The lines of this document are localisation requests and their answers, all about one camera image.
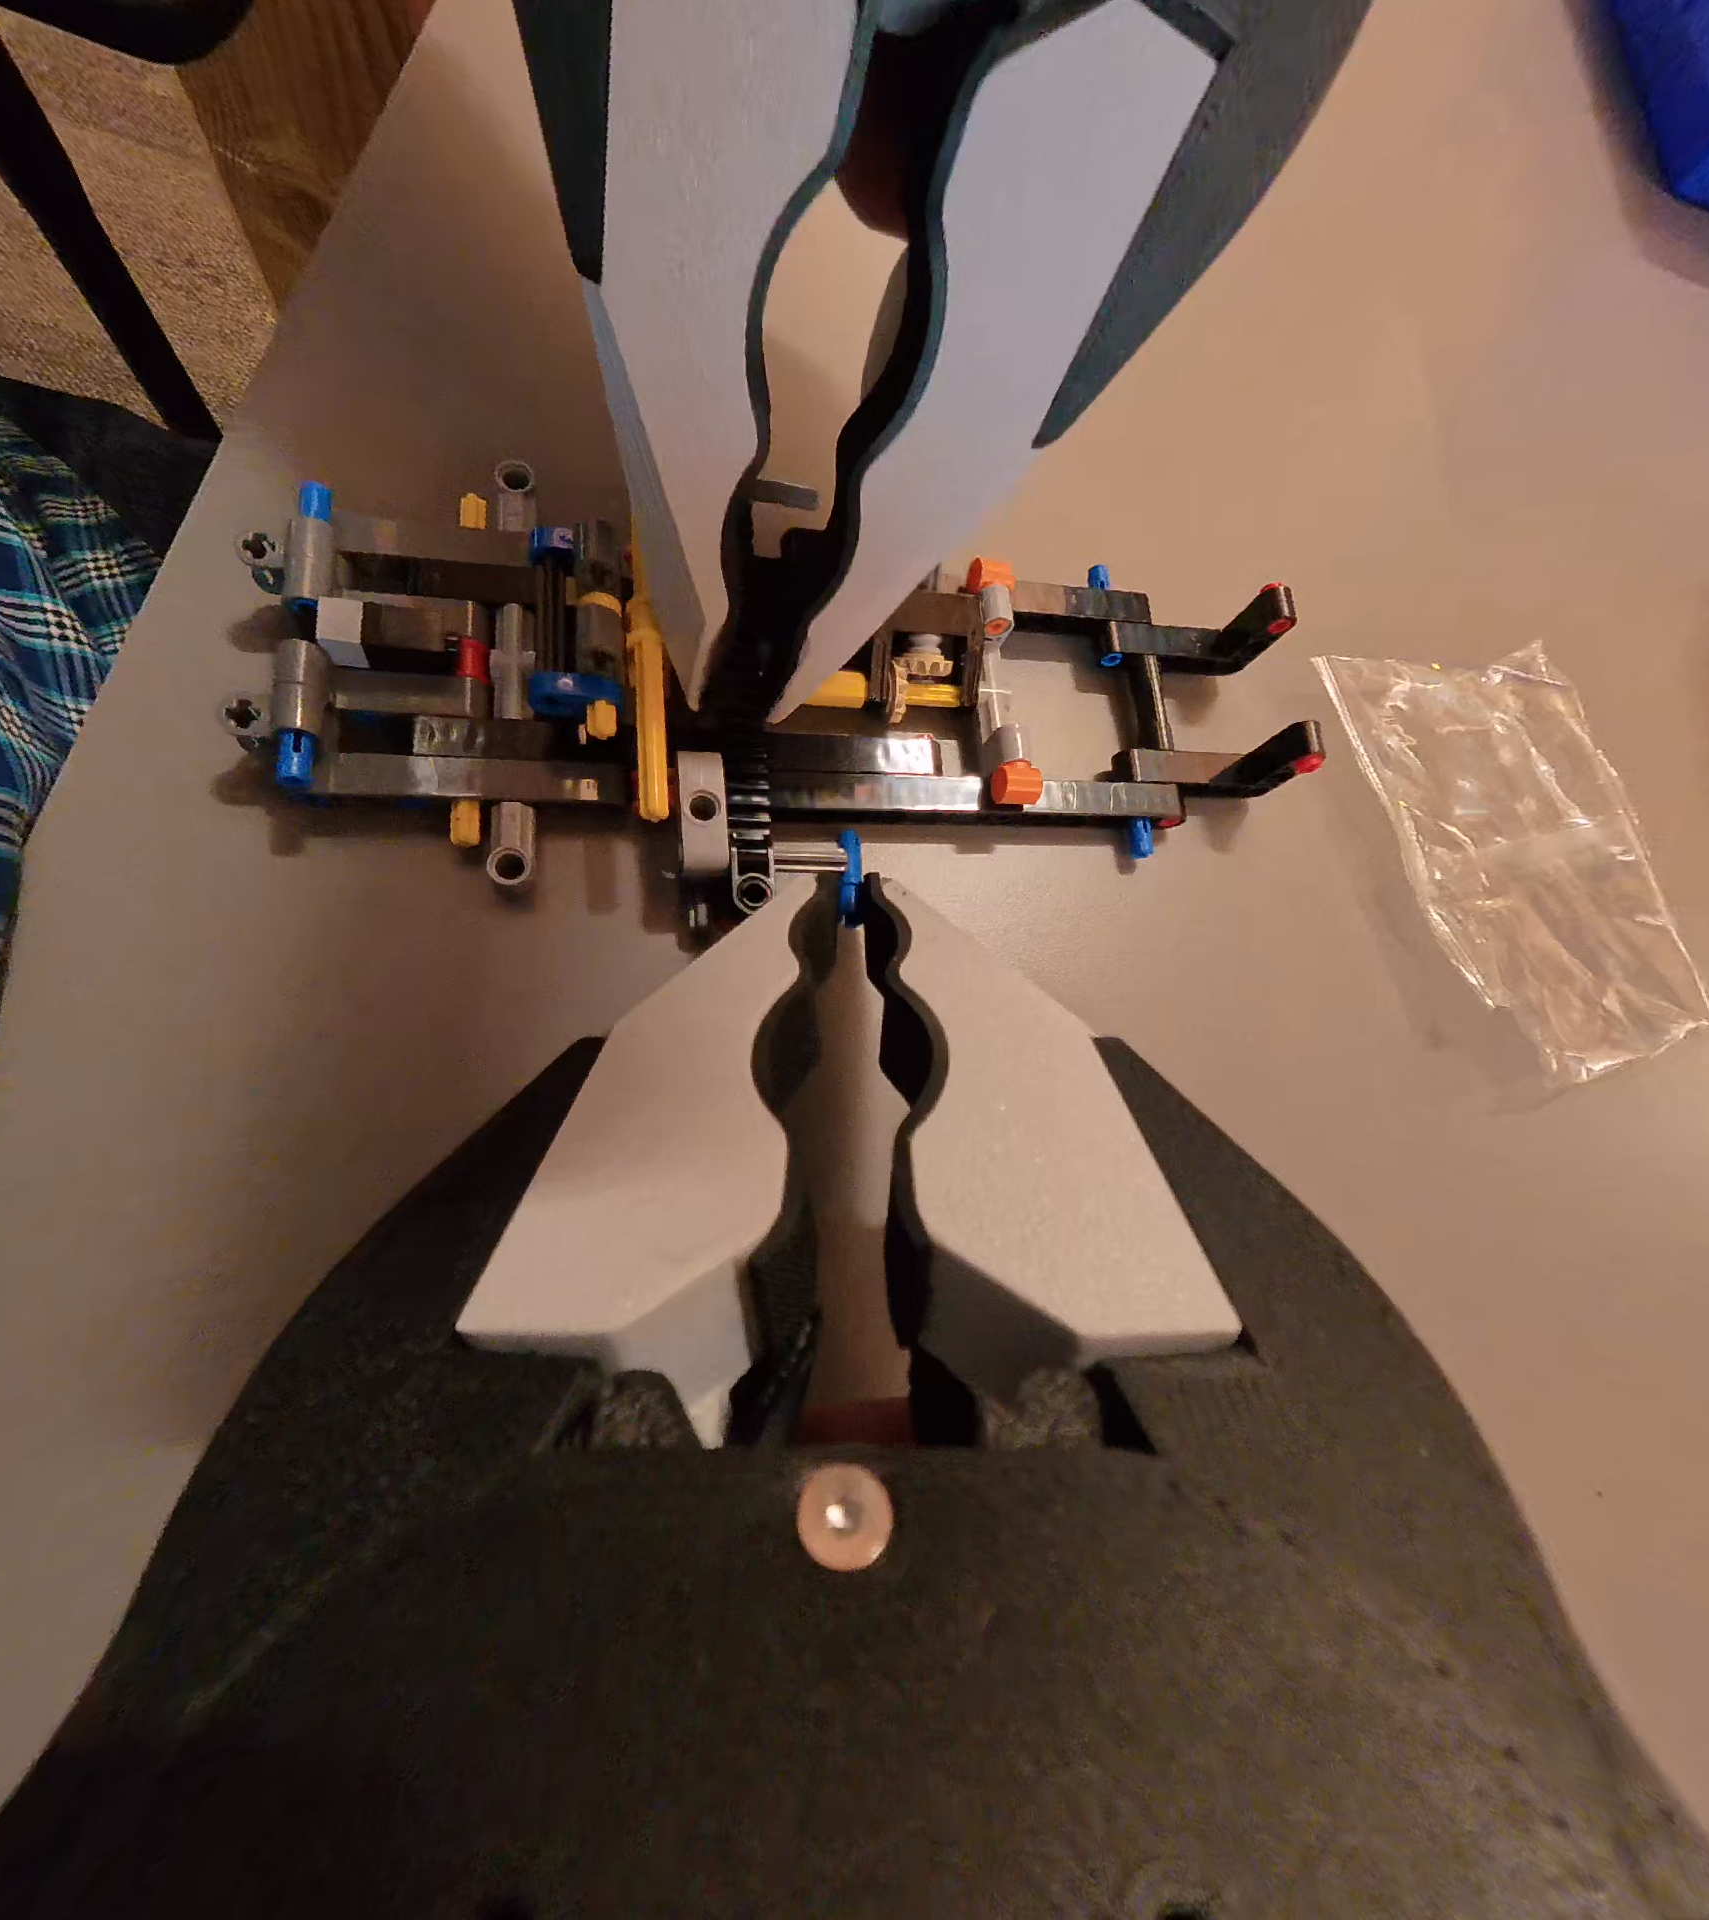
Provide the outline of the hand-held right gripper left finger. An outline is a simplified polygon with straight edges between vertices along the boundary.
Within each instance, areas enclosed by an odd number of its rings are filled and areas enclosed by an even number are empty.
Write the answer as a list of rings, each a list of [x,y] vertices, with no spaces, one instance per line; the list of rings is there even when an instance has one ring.
[[[823,879],[789,875],[604,1036],[458,1330],[662,1374],[713,1450],[786,1426],[819,1337],[789,1135],[819,991]]]

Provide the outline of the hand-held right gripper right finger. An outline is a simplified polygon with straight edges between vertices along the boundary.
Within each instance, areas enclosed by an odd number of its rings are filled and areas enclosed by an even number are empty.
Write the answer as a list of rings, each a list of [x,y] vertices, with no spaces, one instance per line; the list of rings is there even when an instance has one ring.
[[[1241,1315],[1098,1034],[887,875],[866,957],[909,1105],[883,1272],[913,1440],[1132,1445],[1128,1368],[1241,1377]]]

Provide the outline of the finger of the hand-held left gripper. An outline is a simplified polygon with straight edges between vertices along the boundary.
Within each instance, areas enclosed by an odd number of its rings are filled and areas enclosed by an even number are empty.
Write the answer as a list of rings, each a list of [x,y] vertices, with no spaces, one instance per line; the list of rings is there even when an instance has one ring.
[[[1148,5],[992,47],[943,139],[895,332],[836,436],[789,718],[1033,465],[1040,425],[1219,80]]]
[[[586,290],[641,531],[650,603],[684,691],[714,674],[752,534],[827,521],[883,268],[852,242],[823,160],[861,71],[861,5],[612,5],[600,277]],[[819,513],[748,508],[771,476]]]

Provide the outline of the lego technic chassis assembly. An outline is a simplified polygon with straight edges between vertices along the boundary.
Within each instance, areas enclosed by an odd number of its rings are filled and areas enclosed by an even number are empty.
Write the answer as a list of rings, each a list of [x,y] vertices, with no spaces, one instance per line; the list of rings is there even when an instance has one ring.
[[[1109,569],[1021,582],[1005,560],[936,569],[773,728],[688,705],[633,534],[536,521],[526,465],[460,500],[460,531],[409,540],[302,482],[289,525],[238,559],[280,607],[273,682],[226,732],[302,805],[417,805],[502,896],[526,896],[538,823],[564,807],[672,827],[679,912],[705,937],[780,875],[841,875],[841,827],[1115,827],[1144,860],[1190,805],[1247,805],[1325,767],[1319,722],[1247,755],[1179,747],[1171,674],[1226,678],[1297,629],[1275,582],[1219,629],[1164,623]],[[1123,674],[1132,735],[1093,776],[1047,775],[1014,716],[1012,639],[1057,637]]]

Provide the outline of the clear plastic bag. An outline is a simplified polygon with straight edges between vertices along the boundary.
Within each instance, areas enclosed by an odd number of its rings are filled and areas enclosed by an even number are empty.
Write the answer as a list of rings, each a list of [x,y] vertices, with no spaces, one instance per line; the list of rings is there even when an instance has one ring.
[[[1319,657],[1418,912],[1559,1088],[1709,1030],[1709,991],[1575,682],[1524,644],[1483,669]]]

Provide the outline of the black chair frame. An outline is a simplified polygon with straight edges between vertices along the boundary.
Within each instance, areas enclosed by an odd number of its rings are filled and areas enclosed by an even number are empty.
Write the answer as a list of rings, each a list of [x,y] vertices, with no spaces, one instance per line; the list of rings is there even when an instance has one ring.
[[[185,67],[230,39],[249,5],[18,5],[25,14],[130,60]],[[218,440],[218,416],[173,352],[146,293],[52,131],[40,97],[0,39],[0,181],[31,215],[95,321],[141,385],[155,412],[188,440]]]

